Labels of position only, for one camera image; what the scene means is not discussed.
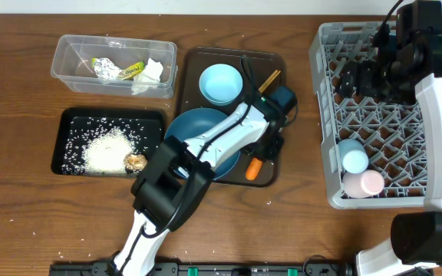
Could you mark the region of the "orange carrot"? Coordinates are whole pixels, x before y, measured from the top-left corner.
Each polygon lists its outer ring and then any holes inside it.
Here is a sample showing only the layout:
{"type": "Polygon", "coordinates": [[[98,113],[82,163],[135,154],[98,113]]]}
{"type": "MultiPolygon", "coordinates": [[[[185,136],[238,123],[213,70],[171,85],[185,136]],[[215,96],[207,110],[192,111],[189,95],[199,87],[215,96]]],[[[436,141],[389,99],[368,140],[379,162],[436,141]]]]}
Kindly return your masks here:
{"type": "Polygon", "coordinates": [[[257,178],[261,168],[263,165],[263,161],[258,158],[252,158],[245,174],[245,178],[253,181],[257,178]]]}

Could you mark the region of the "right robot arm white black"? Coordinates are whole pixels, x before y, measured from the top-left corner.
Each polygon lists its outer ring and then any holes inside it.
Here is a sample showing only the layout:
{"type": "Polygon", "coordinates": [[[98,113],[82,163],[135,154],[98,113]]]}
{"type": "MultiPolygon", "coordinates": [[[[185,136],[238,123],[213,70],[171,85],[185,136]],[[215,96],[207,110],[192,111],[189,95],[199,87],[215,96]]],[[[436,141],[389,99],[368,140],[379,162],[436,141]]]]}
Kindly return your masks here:
{"type": "Polygon", "coordinates": [[[348,61],[337,93],[421,109],[427,155],[424,210],[397,215],[381,244],[360,251],[356,275],[427,275],[442,267],[442,4],[397,2],[374,35],[373,61],[348,61]]]}

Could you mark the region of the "light blue plastic cup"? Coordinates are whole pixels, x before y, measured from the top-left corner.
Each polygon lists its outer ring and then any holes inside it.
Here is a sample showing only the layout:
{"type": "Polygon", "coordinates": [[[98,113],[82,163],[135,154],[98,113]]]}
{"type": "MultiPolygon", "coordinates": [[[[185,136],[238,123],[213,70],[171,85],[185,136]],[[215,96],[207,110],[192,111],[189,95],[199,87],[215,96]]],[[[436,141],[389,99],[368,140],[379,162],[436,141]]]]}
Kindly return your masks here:
{"type": "Polygon", "coordinates": [[[369,158],[361,143],[346,139],[338,143],[341,166],[346,172],[362,173],[368,168],[369,158]]]}

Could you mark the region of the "brown food scrap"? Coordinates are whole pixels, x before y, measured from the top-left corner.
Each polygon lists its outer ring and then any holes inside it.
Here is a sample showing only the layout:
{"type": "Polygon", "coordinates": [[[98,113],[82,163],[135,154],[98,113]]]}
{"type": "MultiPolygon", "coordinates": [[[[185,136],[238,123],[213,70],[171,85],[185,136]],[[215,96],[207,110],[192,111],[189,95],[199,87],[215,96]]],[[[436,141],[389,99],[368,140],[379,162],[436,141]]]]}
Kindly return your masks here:
{"type": "Polygon", "coordinates": [[[147,165],[147,158],[138,154],[129,153],[124,157],[124,167],[131,171],[142,171],[147,165]]]}

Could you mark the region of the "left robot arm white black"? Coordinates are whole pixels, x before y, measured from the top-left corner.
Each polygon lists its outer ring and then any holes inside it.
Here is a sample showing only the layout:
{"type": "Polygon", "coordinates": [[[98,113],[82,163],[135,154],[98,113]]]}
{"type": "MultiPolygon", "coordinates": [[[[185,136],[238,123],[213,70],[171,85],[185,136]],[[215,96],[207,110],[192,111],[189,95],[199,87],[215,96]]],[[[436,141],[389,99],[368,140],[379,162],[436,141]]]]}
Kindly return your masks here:
{"type": "Polygon", "coordinates": [[[131,187],[134,223],[109,275],[146,275],[166,235],[196,211],[215,177],[216,168],[242,150],[262,161],[274,160],[284,139],[280,130],[297,105],[285,86],[270,95],[258,90],[210,130],[183,142],[167,137],[131,187]]]}

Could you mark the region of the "small light blue bowl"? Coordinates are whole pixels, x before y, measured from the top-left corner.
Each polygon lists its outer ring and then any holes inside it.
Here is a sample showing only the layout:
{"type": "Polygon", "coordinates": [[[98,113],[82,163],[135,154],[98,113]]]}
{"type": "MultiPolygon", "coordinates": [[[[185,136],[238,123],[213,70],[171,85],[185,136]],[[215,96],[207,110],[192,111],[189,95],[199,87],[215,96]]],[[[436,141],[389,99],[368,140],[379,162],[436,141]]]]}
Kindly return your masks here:
{"type": "Polygon", "coordinates": [[[226,106],[242,92],[243,79],[237,69],[228,64],[214,64],[199,78],[201,94],[212,104],[226,106]]]}

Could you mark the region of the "yellow green snack wrapper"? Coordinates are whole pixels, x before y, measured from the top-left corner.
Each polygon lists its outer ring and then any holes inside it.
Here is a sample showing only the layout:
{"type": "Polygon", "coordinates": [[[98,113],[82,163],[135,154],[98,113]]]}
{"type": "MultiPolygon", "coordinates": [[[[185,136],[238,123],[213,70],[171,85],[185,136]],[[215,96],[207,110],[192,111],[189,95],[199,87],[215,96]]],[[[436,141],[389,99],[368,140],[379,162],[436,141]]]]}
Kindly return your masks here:
{"type": "Polygon", "coordinates": [[[92,68],[98,79],[104,81],[127,81],[131,80],[145,68],[144,62],[140,61],[131,66],[120,69],[113,61],[107,57],[93,58],[92,68]]]}

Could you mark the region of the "large dark blue plate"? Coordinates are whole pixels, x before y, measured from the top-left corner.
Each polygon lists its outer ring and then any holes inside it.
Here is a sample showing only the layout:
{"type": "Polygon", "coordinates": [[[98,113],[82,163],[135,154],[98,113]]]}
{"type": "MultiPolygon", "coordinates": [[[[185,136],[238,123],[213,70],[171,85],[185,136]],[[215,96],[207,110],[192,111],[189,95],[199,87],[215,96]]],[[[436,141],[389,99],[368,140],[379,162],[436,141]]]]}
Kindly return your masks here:
{"type": "MultiPolygon", "coordinates": [[[[180,114],[168,127],[165,137],[175,136],[180,142],[199,136],[213,128],[228,116],[223,112],[211,108],[196,108],[180,114]]],[[[238,151],[231,155],[215,170],[215,180],[224,177],[233,169],[241,156],[238,151]]]]}

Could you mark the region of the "pile of white rice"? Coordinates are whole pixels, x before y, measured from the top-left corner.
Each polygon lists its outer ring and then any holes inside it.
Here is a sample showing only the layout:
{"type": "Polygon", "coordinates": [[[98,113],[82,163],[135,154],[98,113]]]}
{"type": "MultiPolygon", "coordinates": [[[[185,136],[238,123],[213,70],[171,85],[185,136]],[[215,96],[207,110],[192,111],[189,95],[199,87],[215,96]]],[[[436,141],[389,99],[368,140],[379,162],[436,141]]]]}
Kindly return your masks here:
{"type": "Polygon", "coordinates": [[[124,167],[124,157],[142,154],[147,162],[159,146],[162,123],[152,119],[75,117],[65,135],[65,175],[135,177],[142,171],[124,167]]]}

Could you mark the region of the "pink plastic cup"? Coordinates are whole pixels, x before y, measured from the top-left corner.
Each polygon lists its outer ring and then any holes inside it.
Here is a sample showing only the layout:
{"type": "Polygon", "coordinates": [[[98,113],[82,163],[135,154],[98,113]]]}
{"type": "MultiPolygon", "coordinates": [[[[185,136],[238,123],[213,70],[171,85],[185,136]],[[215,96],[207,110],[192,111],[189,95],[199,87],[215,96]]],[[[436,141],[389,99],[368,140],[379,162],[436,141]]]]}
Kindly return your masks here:
{"type": "Polygon", "coordinates": [[[347,196],[362,199],[381,193],[384,189],[384,178],[374,170],[360,173],[347,172],[342,178],[342,184],[347,196]]]}

